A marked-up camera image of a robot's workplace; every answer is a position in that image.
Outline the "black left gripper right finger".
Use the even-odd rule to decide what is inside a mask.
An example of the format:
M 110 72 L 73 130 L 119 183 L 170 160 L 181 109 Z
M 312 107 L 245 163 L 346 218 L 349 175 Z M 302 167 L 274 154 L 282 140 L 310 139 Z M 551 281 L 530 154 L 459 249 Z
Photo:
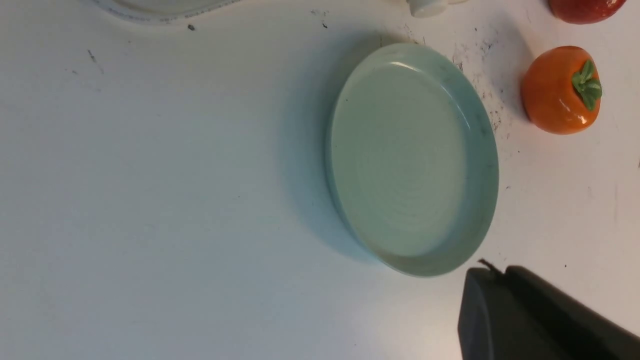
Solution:
M 508 266 L 507 288 L 572 360 L 637 360 L 639 337 L 523 266 Z

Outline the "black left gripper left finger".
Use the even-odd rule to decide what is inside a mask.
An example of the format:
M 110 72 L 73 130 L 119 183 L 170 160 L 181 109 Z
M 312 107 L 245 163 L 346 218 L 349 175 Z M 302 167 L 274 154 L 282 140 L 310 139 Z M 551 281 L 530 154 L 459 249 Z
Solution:
M 466 272 L 457 333 L 464 360 L 570 360 L 486 268 Z

